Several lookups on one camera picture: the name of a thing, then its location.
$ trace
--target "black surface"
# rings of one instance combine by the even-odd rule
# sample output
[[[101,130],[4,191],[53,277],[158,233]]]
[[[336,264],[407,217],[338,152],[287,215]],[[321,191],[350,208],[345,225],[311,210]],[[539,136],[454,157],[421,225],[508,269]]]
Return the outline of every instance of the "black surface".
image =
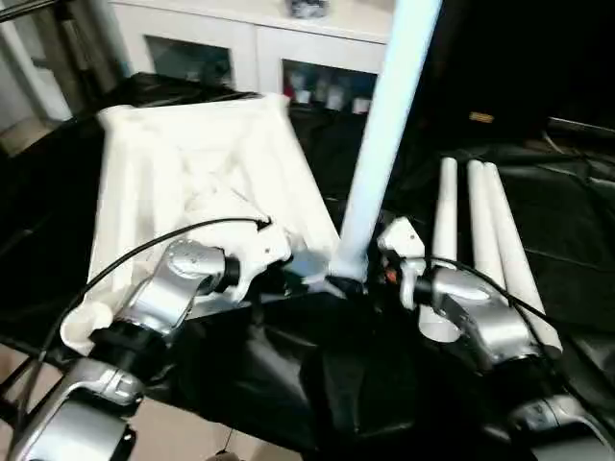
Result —
[[[137,75],[101,107],[195,103],[227,93]],[[290,118],[339,224],[365,117],[291,107]],[[581,161],[547,163],[540,152],[502,144],[434,152],[432,143],[407,131],[382,219],[409,215],[429,247],[439,157],[495,161],[547,312],[615,328],[610,168],[597,167],[592,176],[601,179],[586,181]],[[102,146],[98,122],[83,114],[0,170],[0,242],[17,242],[0,255],[5,344],[35,351],[50,320],[86,280]],[[462,174],[459,197],[466,196]],[[471,262],[463,199],[459,219],[459,258]],[[493,436],[498,431],[487,437],[479,430],[487,420],[502,424],[488,389],[446,354],[426,348],[412,325],[394,308],[377,312],[369,300],[350,305],[327,295],[191,321],[150,395],[303,451],[376,456],[383,448],[408,453],[430,445],[434,459],[460,452],[468,459],[494,453],[524,459],[527,454]],[[599,365],[612,367],[611,340],[583,339]],[[52,354],[56,362],[67,358],[62,348]],[[573,354],[565,362],[587,398],[615,406]]]

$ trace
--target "white cylinder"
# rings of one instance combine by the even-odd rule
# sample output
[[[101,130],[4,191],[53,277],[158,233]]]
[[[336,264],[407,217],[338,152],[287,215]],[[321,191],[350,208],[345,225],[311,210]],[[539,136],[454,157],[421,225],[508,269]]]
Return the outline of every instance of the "white cylinder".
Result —
[[[468,163],[468,190],[472,218],[474,267],[504,287],[504,272],[491,216],[485,172],[482,163],[478,160],[471,160]]]
[[[341,240],[330,273],[364,281],[365,251],[374,233],[382,198],[442,0],[397,0],[384,64],[358,155]]]
[[[489,204],[491,205],[507,290],[520,300],[544,313],[545,307],[542,304],[536,282],[531,274],[528,258],[515,226],[498,168],[493,163],[485,163],[484,172],[487,179]],[[557,331],[529,312],[528,317],[539,339],[544,344],[553,346],[561,351],[562,348]]]
[[[431,252],[437,257],[457,259],[457,162],[454,158],[442,158],[440,164]]]

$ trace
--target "white cabinet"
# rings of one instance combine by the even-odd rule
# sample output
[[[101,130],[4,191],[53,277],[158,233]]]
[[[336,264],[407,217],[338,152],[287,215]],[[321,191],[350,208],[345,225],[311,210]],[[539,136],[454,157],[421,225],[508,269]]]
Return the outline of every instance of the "white cabinet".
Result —
[[[113,11],[133,72],[258,91],[253,25],[133,5]]]
[[[283,0],[112,0],[133,72],[323,105],[330,90],[345,107],[371,99],[393,6],[334,0],[328,16],[304,20],[288,17]]]

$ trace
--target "floor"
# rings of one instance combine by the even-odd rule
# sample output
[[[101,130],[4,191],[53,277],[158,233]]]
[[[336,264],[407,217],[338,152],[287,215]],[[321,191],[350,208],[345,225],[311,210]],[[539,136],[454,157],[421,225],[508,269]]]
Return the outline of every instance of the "floor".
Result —
[[[0,379],[4,379],[24,355],[0,345]],[[52,367],[46,366],[34,393],[38,401],[60,378]],[[14,399],[19,392],[18,382],[8,394]],[[221,450],[228,442],[227,451],[232,451],[245,461],[300,461],[298,453],[268,444],[247,434],[231,430],[224,425],[210,423],[191,413],[146,400],[131,419],[137,432],[137,442],[131,461],[153,459],[205,461]],[[5,458],[11,438],[11,429],[0,422],[0,457]]]
[[[54,128],[51,122],[31,117],[0,133],[0,147],[9,157],[15,157]]]

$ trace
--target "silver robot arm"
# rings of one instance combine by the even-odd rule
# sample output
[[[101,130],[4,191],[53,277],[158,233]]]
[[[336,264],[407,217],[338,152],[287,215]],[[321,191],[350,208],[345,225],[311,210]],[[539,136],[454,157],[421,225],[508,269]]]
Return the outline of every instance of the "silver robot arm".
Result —
[[[472,274],[448,267],[419,276],[415,265],[402,262],[401,272],[403,306],[429,305],[459,328],[461,349],[469,349],[477,371],[489,379],[507,412],[509,426],[531,440],[537,459],[615,460],[609,432],[560,383],[553,383],[545,371],[548,357],[525,319],[498,291]]]
[[[268,263],[287,258],[289,249],[284,241],[262,253],[264,270]],[[255,266],[258,262],[251,261],[251,277],[258,272]],[[160,357],[195,295],[222,292],[240,279],[239,260],[222,250],[188,239],[171,243],[154,274],[136,288],[113,323],[92,334],[96,346],[90,356],[79,359],[32,413],[9,459],[128,459],[135,433],[127,418],[142,401],[143,383],[160,371]]]

